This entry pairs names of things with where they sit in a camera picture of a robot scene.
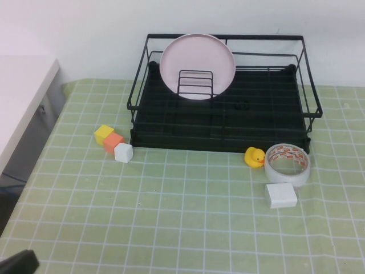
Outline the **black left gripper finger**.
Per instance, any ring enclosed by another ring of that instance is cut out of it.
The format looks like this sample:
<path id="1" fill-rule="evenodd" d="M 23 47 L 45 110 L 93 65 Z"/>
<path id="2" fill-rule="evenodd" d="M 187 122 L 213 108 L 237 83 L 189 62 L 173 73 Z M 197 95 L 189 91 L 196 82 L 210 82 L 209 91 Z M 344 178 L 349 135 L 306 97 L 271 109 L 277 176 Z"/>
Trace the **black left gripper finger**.
<path id="1" fill-rule="evenodd" d="M 1 261 L 1 274 L 33 274 L 39 261 L 33 250 L 25 249 Z"/>

